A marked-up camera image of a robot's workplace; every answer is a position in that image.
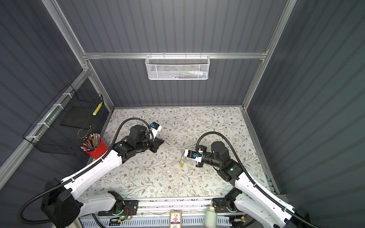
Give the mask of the red pencil cup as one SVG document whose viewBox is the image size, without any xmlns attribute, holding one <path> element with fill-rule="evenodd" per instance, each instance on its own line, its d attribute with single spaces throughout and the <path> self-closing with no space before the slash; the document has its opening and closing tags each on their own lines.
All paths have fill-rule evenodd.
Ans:
<svg viewBox="0 0 365 228">
<path fill-rule="evenodd" d="M 109 150 L 109 146 L 97 133 L 93 133 L 84 139 L 80 148 L 95 160 L 102 157 Z"/>
</svg>

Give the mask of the white mesh wall basket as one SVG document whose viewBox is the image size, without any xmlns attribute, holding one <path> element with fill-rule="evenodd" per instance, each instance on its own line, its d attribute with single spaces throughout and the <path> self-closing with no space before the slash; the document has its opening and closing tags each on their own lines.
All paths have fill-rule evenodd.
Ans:
<svg viewBox="0 0 365 228">
<path fill-rule="evenodd" d="M 150 80 L 207 80 L 210 58 L 153 58 L 146 57 L 145 66 Z"/>
</svg>

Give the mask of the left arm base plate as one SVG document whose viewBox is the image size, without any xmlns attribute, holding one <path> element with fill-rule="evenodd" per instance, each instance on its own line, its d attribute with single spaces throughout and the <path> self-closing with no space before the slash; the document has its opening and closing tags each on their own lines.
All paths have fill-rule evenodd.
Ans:
<svg viewBox="0 0 365 228">
<path fill-rule="evenodd" d="M 98 216 L 134 216 L 138 210 L 138 200 L 125 200 L 121 208 L 115 206 L 110 211 L 100 211 Z"/>
</svg>

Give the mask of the yellow marker in basket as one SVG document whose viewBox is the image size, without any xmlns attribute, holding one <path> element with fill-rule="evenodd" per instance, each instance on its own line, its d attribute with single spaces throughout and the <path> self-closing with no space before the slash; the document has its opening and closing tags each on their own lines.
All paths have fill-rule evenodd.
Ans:
<svg viewBox="0 0 365 228">
<path fill-rule="evenodd" d="M 101 107 L 103 106 L 103 102 L 100 102 L 98 104 L 98 106 L 95 108 L 95 110 L 93 111 L 92 115 L 96 116 L 98 114 L 98 112 L 100 111 Z"/>
</svg>

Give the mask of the small card box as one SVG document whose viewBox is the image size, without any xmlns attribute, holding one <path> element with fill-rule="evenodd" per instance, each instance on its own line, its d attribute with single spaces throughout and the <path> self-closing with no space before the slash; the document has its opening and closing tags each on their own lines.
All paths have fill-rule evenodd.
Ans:
<svg viewBox="0 0 365 228">
<path fill-rule="evenodd" d="M 182 212 L 170 211 L 169 228 L 181 228 L 182 227 Z"/>
</svg>

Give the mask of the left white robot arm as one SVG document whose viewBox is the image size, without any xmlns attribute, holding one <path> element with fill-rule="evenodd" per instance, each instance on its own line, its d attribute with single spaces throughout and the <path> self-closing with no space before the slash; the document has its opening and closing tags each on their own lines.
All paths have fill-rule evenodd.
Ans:
<svg viewBox="0 0 365 228">
<path fill-rule="evenodd" d="M 70 176 L 70 183 L 64 178 L 63 186 L 47 193 L 41 203 L 41 210 L 57 228 L 65 228 L 84 215 L 109 211 L 114 216 L 125 216 L 123 197 L 116 191 L 100 196 L 84 197 L 83 192 L 105 174 L 122 165 L 136 154 L 150 151 L 156 153 L 164 141 L 157 137 L 162 127 L 153 122 L 150 128 L 142 125 L 131 127 L 128 136 L 115 143 L 108 154 L 104 154 L 84 169 Z"/>
</svg>

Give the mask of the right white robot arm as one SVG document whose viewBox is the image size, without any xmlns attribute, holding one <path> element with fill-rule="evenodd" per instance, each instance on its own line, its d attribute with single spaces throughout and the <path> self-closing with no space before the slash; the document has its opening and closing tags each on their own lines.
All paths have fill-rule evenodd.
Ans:
<svg viewBox="0 0 365 228">
<path fill-rule="evenodd" d="M 294 209 L 266 190 L 230 157 L 223 142 L 213 142 L 211 149 L 208 152 L 205 146 L 199 146 L 197 151 L 186 150 L 184 155 L 195 160 L 199 167 L 207 164 L 216 168 L 217 174 L 233 186 L 224 201 L 229 211 L 244 212 L 265 228 L 309 227 L 305 210 Z"/>
</svg>

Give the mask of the pale green bottle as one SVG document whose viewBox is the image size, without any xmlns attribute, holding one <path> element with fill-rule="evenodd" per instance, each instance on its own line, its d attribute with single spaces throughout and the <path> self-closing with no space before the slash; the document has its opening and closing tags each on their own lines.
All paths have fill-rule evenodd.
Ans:
<svg viewBox="0 0 365 228">
<path fill-rule="evenodd" d="M 217 227 L 217 213 L 215 207 L 211 205 L 209 209 L 205 212 L 204 224 L 206 228 L 216 228 Z"/>
</svg>

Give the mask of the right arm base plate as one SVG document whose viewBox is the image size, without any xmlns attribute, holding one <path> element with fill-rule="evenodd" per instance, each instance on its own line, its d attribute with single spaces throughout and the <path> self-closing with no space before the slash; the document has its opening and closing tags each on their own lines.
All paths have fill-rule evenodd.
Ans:
<svg viewBox="0 0 365 228">
<path fill-rule="evenodd" d="M 236 211 L 232 211 L 227 207 L 227 203 L 225 198 L 213 198 L 212 206 L 215 208 L 216 213 L 234 213 Z"/>
</svg>

